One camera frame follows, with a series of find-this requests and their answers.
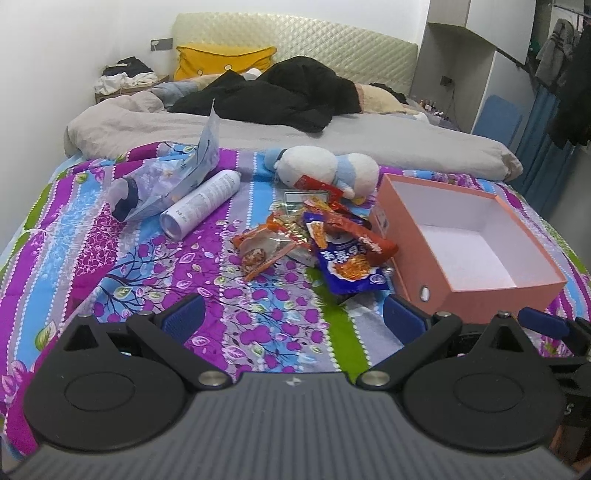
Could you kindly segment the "orange clear snack packet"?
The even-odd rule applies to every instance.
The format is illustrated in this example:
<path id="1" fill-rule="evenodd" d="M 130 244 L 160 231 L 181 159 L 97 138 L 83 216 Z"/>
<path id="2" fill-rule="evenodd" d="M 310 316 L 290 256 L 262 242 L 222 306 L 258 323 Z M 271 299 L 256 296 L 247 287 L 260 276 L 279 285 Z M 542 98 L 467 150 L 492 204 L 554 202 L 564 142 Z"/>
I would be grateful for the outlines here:
<path id="1" fill-rule="evenodd" d="M 235 235 L 231 244 L 238 252 L 245 282 L 255 279 L 288 253 L 298 248 L 305 251 L 311 248 L 310 242 L 303 236 L 276 223 L 259 224 L 256 228 L 245 230 Z"/>

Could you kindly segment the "green white snack packet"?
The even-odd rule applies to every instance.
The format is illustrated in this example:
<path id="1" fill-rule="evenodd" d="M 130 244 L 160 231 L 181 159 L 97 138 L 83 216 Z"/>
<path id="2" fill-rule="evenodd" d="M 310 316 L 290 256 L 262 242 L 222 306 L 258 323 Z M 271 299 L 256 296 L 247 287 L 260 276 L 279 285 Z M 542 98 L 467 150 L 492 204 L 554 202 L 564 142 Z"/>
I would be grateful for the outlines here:
<path id="1" fill-rule="evenodd" d="M 311 199 L 327 201 L 329 194 L 322 190 L 287 190 L 283 192 L 283 208 L 287 214 L 293 214 L 304 207 L 304 202 Z"/>

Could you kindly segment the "red snack packet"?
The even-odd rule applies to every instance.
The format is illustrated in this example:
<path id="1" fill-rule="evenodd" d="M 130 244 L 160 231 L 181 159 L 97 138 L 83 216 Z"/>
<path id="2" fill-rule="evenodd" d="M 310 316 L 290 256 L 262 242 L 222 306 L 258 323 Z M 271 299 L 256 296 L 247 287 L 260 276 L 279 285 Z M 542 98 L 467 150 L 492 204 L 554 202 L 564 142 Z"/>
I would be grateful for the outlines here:
<path id="1" fill-rule="evenodd" d="M 332 203 L 342 199 L 342 190 L 308 175 L 303 175 L 295 181 L 294 189 L 301 192 L 301 198 L 304 200 L 321 200 L 325 203 Z"/>

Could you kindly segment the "pink cardboard box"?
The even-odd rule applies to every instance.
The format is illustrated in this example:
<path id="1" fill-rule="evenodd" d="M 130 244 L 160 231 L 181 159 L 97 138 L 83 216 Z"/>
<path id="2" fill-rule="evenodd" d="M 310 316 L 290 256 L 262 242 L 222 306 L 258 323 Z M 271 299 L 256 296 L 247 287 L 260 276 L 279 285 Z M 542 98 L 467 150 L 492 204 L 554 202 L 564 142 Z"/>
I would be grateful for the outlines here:
<path id="1" fill-rule="evenodd" d="M 543 310 L 566 284 L 551 255 L 497 195 L 387 174 L 370 211 L 399 247 L 394 290 L 419 309 L 487 324 L 500 311 Z"/>

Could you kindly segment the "colourful floral bedsheet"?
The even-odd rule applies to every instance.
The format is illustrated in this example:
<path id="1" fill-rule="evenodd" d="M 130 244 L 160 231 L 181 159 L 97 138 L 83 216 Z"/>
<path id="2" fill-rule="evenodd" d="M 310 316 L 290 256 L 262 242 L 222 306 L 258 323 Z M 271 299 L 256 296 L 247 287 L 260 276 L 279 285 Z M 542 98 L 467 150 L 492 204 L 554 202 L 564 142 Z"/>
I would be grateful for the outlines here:
<path id="1" fill-rule="evenodd" d="M 182 297 L 204 297 L 204 323 L 187 349 L 233 376 L 256 372 L 346 371 L 351 376 L 398 348 L 382 320 L 384 292 L 335 299 L 318 270 L 281 258 L 245 282 L 231 240 L 266 221 L 283 197 L 263 154 L 222 150 L 218 166 L 242 185 L 179 242 L 157 217 L 116 221 L 111 184 L 149 161 L 177 163 L 193 147 L 156 142 L 114 159 L 63 163 L 1 258 L 1 437 L 22 457 L 37 445 L 24 393 L 59 335 L 77 314 L 121 322 L 162 311 Z"/>

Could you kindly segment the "blue curtain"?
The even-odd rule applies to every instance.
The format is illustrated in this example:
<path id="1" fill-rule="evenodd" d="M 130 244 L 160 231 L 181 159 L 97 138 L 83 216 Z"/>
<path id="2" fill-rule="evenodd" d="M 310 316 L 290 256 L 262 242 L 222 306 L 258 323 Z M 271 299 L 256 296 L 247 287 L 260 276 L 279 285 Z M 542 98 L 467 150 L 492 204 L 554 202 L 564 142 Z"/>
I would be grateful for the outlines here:
<path id="1" fill-rule="evenodd" d="M 516 155 L 523 173 L 510 185 L 529 205 L 548 220 L 555 210 L 571 172 L 575 147 L 557 147 L 547 130 L 555 117 L 559 99 L 544 86 L 538 87 Z"/>

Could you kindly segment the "white spray can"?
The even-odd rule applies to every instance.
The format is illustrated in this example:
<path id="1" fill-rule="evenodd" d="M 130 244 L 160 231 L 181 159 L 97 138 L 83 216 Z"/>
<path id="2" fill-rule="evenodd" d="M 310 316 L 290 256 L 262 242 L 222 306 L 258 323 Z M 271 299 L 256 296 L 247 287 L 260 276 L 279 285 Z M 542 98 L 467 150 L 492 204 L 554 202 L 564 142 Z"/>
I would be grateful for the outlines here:
<path id="1" fill-rule="evenodd" d="M 175 241 L 184 239 L 238 192 L 241 179 L 238 171 L 225 169 L 206 180 L 160 215 L 164 234 Z"/>

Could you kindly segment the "blue snack packet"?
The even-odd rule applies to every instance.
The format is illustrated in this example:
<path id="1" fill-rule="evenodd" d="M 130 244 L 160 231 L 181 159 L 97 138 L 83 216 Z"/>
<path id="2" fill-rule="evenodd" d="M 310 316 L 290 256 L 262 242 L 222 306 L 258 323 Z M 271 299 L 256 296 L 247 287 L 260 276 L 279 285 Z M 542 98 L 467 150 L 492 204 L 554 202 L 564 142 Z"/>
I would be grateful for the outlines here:
<path id="1" fill-rule="evenodd" d="M 305 212 L 303 221 L 318 268 L 332 294 L 349 296 L 389 289 L 383 270 L 370 265 L 366 248 L 358 239 L 349 233 L 329 234 L 328 224 L 319 213 Z"/>

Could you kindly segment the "light blue plastic pouch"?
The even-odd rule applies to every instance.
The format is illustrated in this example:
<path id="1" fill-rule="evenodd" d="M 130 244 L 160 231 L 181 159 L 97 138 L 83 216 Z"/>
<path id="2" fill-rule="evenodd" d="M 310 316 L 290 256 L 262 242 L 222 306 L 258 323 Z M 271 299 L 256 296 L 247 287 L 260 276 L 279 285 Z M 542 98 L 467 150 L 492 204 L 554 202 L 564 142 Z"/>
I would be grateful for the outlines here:
<path id="1" fill-rule="evenodd" d="M 133 222 L 160 214 L 204 182 L 219 162 L 219 121 L 211 107 L 196 146 L 184 147 L 171 160 L 145 160 L 115 180 L 106 193 L 112 216 Z"/>

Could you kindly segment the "red orange foil packet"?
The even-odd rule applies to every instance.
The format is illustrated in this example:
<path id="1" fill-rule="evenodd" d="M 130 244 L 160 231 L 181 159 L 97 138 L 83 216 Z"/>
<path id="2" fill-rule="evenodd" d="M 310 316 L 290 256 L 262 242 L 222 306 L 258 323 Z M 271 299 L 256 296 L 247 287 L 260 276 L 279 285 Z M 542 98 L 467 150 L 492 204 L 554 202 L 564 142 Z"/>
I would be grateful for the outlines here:
<path id="1" fill-rule="evenodd" d="M 365 247 L 367 259 L 372 266 L 381 266 L 399 251 L 399 246 L 395 242 L 383 238 L 378 233 L 348 217 L 329 212 L 325 212 L 322 217 L 324 217 L 325 225 L 331 227 L 332 230 L 349 233 L 353 238 L 356 238 L 360 245 Z"/>

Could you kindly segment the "white blue plush toy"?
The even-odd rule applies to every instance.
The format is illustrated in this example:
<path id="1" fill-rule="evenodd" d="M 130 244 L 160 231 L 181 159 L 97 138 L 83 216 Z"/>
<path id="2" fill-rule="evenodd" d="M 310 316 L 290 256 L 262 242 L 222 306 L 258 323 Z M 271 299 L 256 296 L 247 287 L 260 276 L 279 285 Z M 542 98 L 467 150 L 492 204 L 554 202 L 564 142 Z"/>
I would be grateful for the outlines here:
<path id="1" fill-rule="evenodd" d="M 380 166 L 362 153 L 335 155 L 317 146 L 269 149 L 263 165 L 280 182 L 294 188 L 304 176 L 339 189 L 348 200 L 366 199 L 378 186 Z"/>

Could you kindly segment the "grey duvet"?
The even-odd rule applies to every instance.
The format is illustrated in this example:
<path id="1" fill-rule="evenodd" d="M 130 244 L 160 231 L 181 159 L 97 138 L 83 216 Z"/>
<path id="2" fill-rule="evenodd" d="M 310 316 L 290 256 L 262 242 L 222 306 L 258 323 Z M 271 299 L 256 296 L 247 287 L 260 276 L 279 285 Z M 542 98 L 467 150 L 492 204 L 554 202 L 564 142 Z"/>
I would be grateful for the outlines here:
<path id="1" fill-rule="evenodd" d="M 87 108 L 65 128 L 66 155 L 114 159 L 152 142 L 195 144 L 204 116 L 169 113 L 151 92 L 105 100 Z M 335 116 L 320 134 L 283 125 L 222 119 L 219 144 L 228 149 L 263 151 L 313 145 L 335 154 L 363 153 L 379 164 L 402 169 L 466 173 L 491 181 L 511 181 L 523 166 L 504 144 L 433 126 L 401 114 Z"/>

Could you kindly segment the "bedside table with clothes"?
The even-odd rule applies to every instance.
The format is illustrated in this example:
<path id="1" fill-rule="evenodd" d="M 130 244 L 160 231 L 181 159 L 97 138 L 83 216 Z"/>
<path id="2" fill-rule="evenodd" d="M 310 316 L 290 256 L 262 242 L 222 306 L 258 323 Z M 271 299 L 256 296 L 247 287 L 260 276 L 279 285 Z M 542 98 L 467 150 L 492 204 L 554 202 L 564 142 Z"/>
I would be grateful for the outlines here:
<path id="1" fill-rule="evenodd" d="M 107 65 L 94 84 L 95 103 L 121 95 L 132 95 L 166 82 L 168 75 L 159 75 L 134 56 Z"/>

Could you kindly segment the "yellow pillow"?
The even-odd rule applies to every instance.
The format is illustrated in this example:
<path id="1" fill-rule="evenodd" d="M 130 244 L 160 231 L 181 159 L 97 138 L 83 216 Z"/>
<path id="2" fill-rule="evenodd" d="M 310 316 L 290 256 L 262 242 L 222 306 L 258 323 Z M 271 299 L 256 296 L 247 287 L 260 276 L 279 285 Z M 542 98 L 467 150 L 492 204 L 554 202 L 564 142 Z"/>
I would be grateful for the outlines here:
<path id="1" fill-rule="evenodd" d="M 178 45 L 174 80 L 188 80 L 232 70 L 245 73 L 254 68 L 265 71 L 273 65 L 276 47 L 236 47 L 208 44 Z"/>

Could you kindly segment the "black clothing pile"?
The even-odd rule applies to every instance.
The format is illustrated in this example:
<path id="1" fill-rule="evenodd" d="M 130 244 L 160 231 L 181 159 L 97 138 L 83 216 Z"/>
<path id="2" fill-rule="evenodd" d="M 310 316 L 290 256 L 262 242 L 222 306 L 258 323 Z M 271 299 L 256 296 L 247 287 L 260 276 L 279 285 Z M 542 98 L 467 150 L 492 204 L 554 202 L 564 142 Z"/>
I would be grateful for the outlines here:
<path id="1" fill-rule="evenodd" d="M 255 80 L 228 71 L 196 92 L 176 100 L 171 113 L 206 116 L 263 125 L 283 125 L 320 134 L 339 115 L 362 111 L 353 81 L 315 59 L 293 57 L 276 63 Z"/>

